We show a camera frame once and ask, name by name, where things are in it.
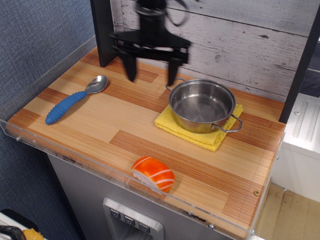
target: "whitewashed wooden wall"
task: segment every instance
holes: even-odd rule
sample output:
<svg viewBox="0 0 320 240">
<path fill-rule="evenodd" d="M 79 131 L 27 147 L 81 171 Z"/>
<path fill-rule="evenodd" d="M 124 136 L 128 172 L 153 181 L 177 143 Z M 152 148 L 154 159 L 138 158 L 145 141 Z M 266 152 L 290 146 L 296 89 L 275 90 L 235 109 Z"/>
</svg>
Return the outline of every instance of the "whitewashed wooden wall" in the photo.
<svg viewBox="0 0 320 240">
<path fill-rule="evenodd" d="M 284 102 L 320 0 L 185 0 L 188 21 L 167 29 L 192 42 L 179 72 Z M 134 0 L 111 0 L 116 31 L 139 28 Z M 167 0 L 175 22 L 186 14 Z M 166 68 L 164 62 L 142 60 Z"/>
</svg>

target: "pot handle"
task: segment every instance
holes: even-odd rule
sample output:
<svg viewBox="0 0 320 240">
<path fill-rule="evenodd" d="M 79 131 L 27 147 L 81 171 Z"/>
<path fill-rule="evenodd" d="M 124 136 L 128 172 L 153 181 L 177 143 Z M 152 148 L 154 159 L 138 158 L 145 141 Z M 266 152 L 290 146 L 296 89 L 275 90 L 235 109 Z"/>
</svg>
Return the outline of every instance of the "pot handle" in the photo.
<svg viewBox="0 0 320 240">
<path fill-rule="evenodd" d="M 183 77 L 179 77 L 179 78 L 176 78 L 174 80 L 183 80 L 184 82 L 186 81 Z M 169 83 L 165 86 L 170 92 L 172 92 L 172 89 L 169 87 Z"/>
<path fill-rule="evenodd" d="M 236 117 L 236 116 L 233 115 L 233 114 L 231 114 L 231 116 L 234 117 L 236 120 L 238 120 L 238 121 L 240 122 L 238 129 L 235 129 L 235 130 L 225 130 L 225 129 L 223 129 L 221 126 L 219 126 L 219 125 L 217 125 L 217 124 L 214 124 L 214 123 L 212 123 L 211 129 L 213 129 L 213 128 L 218 128 L 218 129 L 220 129 L 221 131 L 223 131 L 223 132 L 225 132 L 225 133 L 238 132 L 238 131 L 241 129 L 241 127 L 242 127 L 242 120 L 239 119 L 238 117 Z"/>
</svg>

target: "wooden floor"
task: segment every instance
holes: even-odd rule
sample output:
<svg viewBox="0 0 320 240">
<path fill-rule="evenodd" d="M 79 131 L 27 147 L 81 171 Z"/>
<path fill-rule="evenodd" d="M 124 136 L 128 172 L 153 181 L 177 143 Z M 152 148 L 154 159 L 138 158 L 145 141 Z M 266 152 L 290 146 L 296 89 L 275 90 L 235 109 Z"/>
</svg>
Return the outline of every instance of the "wooden floor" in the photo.
<svg viewBox="0 0 320 240">
<path fill-rule="evenodd" d="M 271 184 L 255 231 L 264 240 L 320 240 L 320 202 Z"/>
</svg>

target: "spoon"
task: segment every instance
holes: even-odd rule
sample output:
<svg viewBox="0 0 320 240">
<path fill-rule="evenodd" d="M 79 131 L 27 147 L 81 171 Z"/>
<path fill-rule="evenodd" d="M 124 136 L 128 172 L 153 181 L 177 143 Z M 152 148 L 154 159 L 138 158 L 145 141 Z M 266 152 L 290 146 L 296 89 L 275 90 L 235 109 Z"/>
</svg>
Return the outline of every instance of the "spoon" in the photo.
<svg viewBox="0 0 320 240">
<path fill-rule="evenodd" d="M 101 92 L 107 86 L 108 79 L 104 75 L 99 75 L 93 79 L 88 86 L 86 86 L 85 91 L 78 91 L 67 98 L 63 99 L 57 105 L 55 105 L 52 110 L 48 113 L 45 119 L 46 124 L 53 124 L 58 119 L 60 119 L 76 102 L 83 99 L 87 94 L 96 94 Z"/>
</svg>

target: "silver spoon head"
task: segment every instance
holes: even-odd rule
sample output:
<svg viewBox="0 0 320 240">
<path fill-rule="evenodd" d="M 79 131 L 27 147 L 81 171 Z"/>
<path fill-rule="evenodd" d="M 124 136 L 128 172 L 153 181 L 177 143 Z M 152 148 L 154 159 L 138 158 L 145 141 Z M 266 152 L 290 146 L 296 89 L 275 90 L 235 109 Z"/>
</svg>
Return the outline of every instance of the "silver spoon head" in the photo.
<svg viewBox="0 0 320 240">
<path fill-rule="evenodd" d="M 93 79 L 85 88 L 87 94 L 96 94 L 106 88 L 108 84 L 108 78 L 105 75 L 99 75 Z"/>
</svg>

